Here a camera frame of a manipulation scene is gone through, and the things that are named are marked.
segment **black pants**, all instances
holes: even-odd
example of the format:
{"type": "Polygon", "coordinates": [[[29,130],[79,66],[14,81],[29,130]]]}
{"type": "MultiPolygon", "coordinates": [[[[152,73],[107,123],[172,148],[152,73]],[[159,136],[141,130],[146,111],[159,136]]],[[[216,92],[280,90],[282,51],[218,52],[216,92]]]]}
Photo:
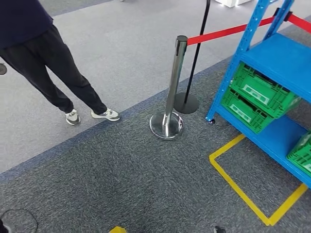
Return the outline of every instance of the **black pants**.
{"type": "Polygon", "coordinates": [[[101,114],[107,109],[86,78],[80,74],[69,49],[54,25],[44,34],[23,44],[0,49],[0,56],[65,113],[73,109],[72,102],[56,87],[45,66],[94,113],[101,114]]]}

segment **stanchion base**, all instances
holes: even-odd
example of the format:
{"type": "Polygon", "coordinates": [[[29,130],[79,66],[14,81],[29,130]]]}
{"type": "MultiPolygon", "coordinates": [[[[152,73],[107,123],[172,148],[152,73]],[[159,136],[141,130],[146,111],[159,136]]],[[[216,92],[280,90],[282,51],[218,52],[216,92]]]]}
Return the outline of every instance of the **stanchion base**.
{"type": "Polygon", "coordinates": [[[172,140],[182,133],[183,129],[183,121],[177,113],[171,113],[169,123],[168,135],[163,133],[163,118],[165,113],[160,112],[154,114],[150,118],[149,126],[151,131],[162,140],[172,140]]]}
{"type": "Polygon", "coordinates": [[[175,102],[174,103],[174,108],[179,112],[183,114],[194,113],[199,108],[198,99],[192,94],[188,95],[188,100],[184,103],[186,93],[178,93],[175,95],[175,102]]]}

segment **green plastic crate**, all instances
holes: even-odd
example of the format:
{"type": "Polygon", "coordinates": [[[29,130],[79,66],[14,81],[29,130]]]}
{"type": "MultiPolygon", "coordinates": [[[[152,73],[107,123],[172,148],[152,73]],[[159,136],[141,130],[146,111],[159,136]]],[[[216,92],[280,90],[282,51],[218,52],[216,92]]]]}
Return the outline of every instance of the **green plastic crate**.
{"type": "Polygon", "coordinates": [[[221,104],[255,133],[260,133],[273,120],[229,87],[223,95],[221,104]]]}
{"type": "Polygon", "coordinates": [[[293,92],[244,63],[239,65],[230,87],[273,118],[279,118],[295,108],[301,100],[293,92]]]}
{"type": "Polygon", "coordinates": [[[311,131],[303,136],[287,158],[311,177],[311,131]]]}

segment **sneaker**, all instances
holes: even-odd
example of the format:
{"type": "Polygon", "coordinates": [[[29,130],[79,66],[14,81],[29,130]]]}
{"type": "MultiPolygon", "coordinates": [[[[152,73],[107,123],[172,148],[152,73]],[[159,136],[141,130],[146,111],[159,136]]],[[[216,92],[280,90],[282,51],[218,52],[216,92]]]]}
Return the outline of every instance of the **sneaker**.
{"type": "Polygon", "coordinates": [[[95,114],[92,110],[91,112],[91,114],[93,118],[96,118],[96,119],[105,118],[105,119],[107,119],[107,120],[109,120],[109,121],[117,121],[117,120],[119,120],[121,118],[120,113],[117,113],[117,112],[111,110],[111,109],[107,109],[107,111],[106,111],[104,113],[102,113],[102,114],[100,114],[100,115],[95,114]]]}
{"type": "Polygon", "coordinates": [[[73,109],[71,113],[66,114],[66,121],[69,125],[76,125],[79,124],[81,119],[78,112],[75,109],[73,109]]]}

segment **yellow object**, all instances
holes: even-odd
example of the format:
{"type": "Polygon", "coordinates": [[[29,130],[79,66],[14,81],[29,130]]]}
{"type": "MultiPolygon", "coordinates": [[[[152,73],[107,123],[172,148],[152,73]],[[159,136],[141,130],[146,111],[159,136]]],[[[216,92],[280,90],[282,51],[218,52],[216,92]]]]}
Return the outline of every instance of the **yellow object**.
{"type": "Polygon", "coordinates": [[[242,200],[248,204],[252,211],[254,211],[257,216],[258,216],[261,221],[263,221],[266,226],[273,226],[280,220],[284,214],[289,210],[292,205],[301,197],[303,193],[308,190],[308,187],[302,183],[300,187],[296,189],[294,193],[289,196],[283,204],[282,204],[279,209],[274,212],[271,217],[268,218],[264,215],[261,210],[252,202],[249,197],[248,197],[245,192],[239,188],[236,182],[234,182],[231,177],[226,174],[222,167],[220,167],[216,158],[218,156],[225,153],[226,151],[238,144],[239,142],[243,140],[245,136],[240,134],[238,137],[221,147],[216,152],[214,152],[209,156],[211,163],[222,177],[223,177],[229,186],[231,186],[234,191],[239,195],[242,200]]]}
{"type": "Polygon", "coordinates": [[[112,229],[111,231],[109,231],[109,233],[126,233],[126,230],[122,227],[116,226],[112,229]]]}

